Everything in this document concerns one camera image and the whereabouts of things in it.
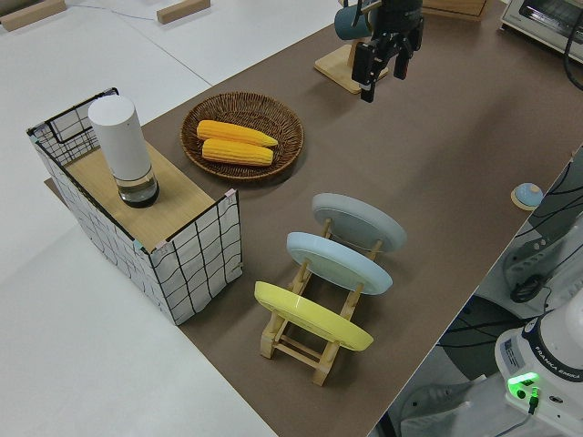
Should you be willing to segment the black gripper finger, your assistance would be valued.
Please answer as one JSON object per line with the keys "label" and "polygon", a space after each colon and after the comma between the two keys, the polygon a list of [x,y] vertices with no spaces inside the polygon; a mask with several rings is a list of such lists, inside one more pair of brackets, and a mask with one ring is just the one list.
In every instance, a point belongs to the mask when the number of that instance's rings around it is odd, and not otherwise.
{"label": "black gripper finger", "polygon": [[376,82],[393,56],[390,34],[381,34],[368,43],[358,43],[353,60],[353,80],[361,88],[361,100],[373,102]]}
{"label": "black gripper finger", "polygon": [[397,36],[399,51],[395,60],[394,77],[406,79],[410,59],[421,48],[424,33],[424,20],[420,20],[411,31]]}

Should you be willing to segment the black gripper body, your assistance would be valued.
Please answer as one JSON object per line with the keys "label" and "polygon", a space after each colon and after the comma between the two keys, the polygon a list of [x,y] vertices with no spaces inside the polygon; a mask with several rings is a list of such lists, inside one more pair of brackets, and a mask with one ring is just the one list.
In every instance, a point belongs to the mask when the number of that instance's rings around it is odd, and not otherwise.
{"label": "black gripper body", "polygon": [[423,18],[422,7],[422,0],[382,1],[375,9],[373,37],[405,34],[417,28]]}

